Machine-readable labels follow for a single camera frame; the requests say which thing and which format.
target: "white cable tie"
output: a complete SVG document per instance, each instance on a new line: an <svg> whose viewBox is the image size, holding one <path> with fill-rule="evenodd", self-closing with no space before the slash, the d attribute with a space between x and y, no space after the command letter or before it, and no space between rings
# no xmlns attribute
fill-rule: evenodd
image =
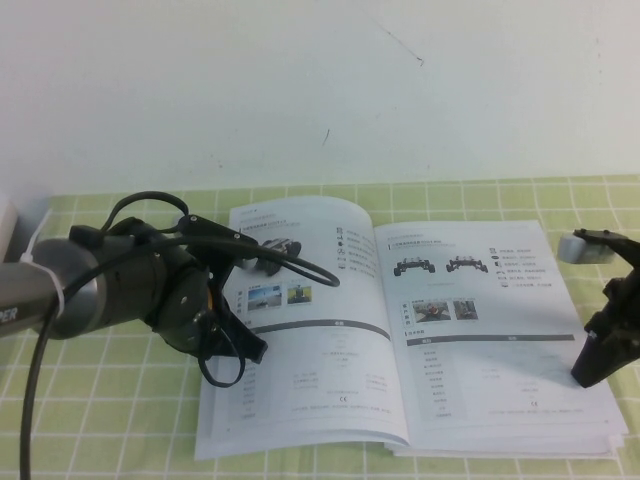
<svg viewBox="0 0 640 480"><path fill-rule="evenodd" d="M56 318L60 318L60 316L62 315L62 312L64 312L64 304L65 304L64 288L62 287L62 283L60 282L60 279L58 278L58 276L53 272L53 270L43 265L40 265L38 263L35 263L33 261L33 255L31 253L33 250L33 247L36 244L36 241L38 240L38 237L40 236L40 232L42 232L42 229L46 225L50 216L51 216L51 209L47 210L47 213L45 213L44 217L42 218L42 221L38 225L38 228L36 228L35 232L33 232L33 235L31 235L31 239L29 239L29 244L27 245L27 249L20 256L20 262L31 265L32 267L42 270L43 272L47 273L47 275L49 275L53 283L53 286L56 289L56 293L58 294L58 315L56 316Z"/></svg>

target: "open booklet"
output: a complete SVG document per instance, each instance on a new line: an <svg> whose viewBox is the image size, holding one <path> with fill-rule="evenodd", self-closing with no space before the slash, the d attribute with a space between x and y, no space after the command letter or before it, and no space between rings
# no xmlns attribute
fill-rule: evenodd
<svg viewBox="0 0 640 480"><path fill-rule="evenodd" d="M355 204L297 197L233 209L230 227L341 285L234 270L225 295L269 348L234 387L202 382L197 459L341 441L602 455L626 433L608 384L570 375L585 334L537 222L374 228ZM238 362L210 368L229 381Z"/></svg>

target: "green checkered tablecloth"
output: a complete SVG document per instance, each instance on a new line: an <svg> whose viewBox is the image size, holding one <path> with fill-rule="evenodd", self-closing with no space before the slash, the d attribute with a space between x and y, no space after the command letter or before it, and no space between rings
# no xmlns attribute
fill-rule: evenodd
<svg viewBox="0 0 640 480"><path fill-rule="evenodd" d="M640 176L339 185L174 192L196 214L218 222L229 209L294 195L345 198L376 225L412 220L537 219L552 246L578 226L640 238ZM101 225L122 195L57 197L47 236L72 224ZM158 227L176 213L158 202L133 205ZM580 317L604 304L606 266L560 265ZM18 478L18 424L35 334L0 340L0 480ZM378 444L273 450L194 462L200 373L142 322L130 322L47 349L34 419L33 469L38 479L640 479L640 364L610 378L631 434L607 460L394 458Z"/></svg>

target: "booklet page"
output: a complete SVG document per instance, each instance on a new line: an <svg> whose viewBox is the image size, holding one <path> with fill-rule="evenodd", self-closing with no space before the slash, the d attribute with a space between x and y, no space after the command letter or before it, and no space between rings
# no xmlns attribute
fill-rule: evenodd
<svg viewBox="0 0 640 480"><path fill-rule="evenodd" d="M199 436L215 441L200 441L198 451L211 456L296 445L318 432L343 433L324 435L325 441L353 440L357 432L359 439L406 438L367 213L335 198L288 198L234 209L230 227L322 266L341 284L320 285L263 261L234 270L225 295L269 347L234 387L203 382L201 412L213 408L213 415ZM221 380L231 380L237 361L223 359L215 368Z"/></svg>
<svg viewBox="0 0 640 480"><path fill-rule="evenodd" d="M584 332L537 222L396 224L376 239L412 447L625 431L607 383L570 375Z"/></svg>
<svg viewBox="0 0 640 480"><path fill-rule="evenodd" d="M388 448L399 457L560 457L560 458L608 458L613 452L609 437L534 437L534 438L478 438L440 439L434 441L431 450L414 450L398 445Z"/></svg>

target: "printed image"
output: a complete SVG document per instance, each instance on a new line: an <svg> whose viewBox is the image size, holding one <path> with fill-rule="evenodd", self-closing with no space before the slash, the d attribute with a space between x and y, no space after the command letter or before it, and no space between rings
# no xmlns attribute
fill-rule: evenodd
<svg viewBox="0 0 640 480"><path fill-rule="evenodd" d="M460 267L473 267L481 272L489 273L489 269L482 263L482 260L475 260L473 257L456 257L453 260L449 260L447 272L451 273Z"/></svg>
<svg viewBox="0 0 640 480"><path fill-rule="evenodd" d="M429 273L435 273L436 267L429 261L420 257L405 258L401 262L398 262L393 269L393 274L399 277L410 268L421 268L427 270Z"/></svg>
<svg viewBox="0 0 640 480"><path fill-rule="evenodd" d="M276 252L285 253L292 257L300 255L300 251L302 250L302 244L300 242L295 242L290 238L267 240L266 242L263 242L262 246L270 250L275 250ZM254 267L256 271L265 272L268 277L272 277L278 273L280 268L282 268L280 264L263 260L262 258L258 259Z"/></svg>
<svg viewBox="0 0 640 480"><path fill-rule="evenodd" d="M287 305L311 303L312 293L309 285L294 285L287 290Z"/></svg>
<svg viewBox="0 0 640 480"><path fill-rule="evenodd" d="M456 300L453 302L453 310L456 312L458 320L477 320L478 312L476 304L472 300Z"/></svg>
<svg viewBox="0 0 640 480"><path fill-rule="evenodd" d="M416 323L451 320L447 302L413 302Z"/></svg>
<svg viewBox="0 0 640 480"><path fill-rule="evenodd" d="M282 305L282 290L280 289L280 285L249 290L250 312L279 307L280 305Z"/></svg>

